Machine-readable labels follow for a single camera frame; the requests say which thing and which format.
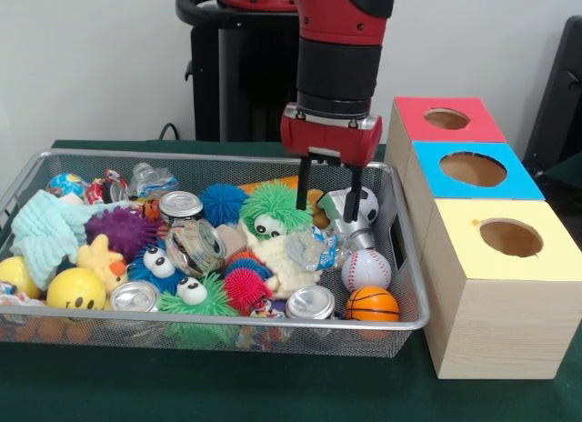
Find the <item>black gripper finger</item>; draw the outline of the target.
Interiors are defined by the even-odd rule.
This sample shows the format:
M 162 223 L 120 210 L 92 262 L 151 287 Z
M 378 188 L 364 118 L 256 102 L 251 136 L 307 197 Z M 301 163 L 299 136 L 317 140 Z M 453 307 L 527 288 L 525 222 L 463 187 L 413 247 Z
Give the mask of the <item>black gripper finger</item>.
M 311 165 L 312 161 L 309 157 L 300 159 L 296 192 L 296 208 L 298 210 L 306 210 Z
M 344 207 L 344 221 L 351 223 L 357 221 L 360 205 L 360 194 L 362 190 L 362 171 L 361 166 L 346 165 L 352 174 L 351 187 L 346 193 L 346 202 Z

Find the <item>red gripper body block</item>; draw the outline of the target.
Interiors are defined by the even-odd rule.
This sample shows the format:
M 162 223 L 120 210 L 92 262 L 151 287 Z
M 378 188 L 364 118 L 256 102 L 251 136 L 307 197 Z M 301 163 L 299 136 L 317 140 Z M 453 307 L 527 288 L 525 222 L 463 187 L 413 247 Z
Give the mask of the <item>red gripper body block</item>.
M 381 135 L 382 117 L 377 115 L 334 119 L 310 115 L 289 103 L 281 119 L 281 139 L 287 153 L 326 156 L 348 166 L 366 166 L 376 156 Z

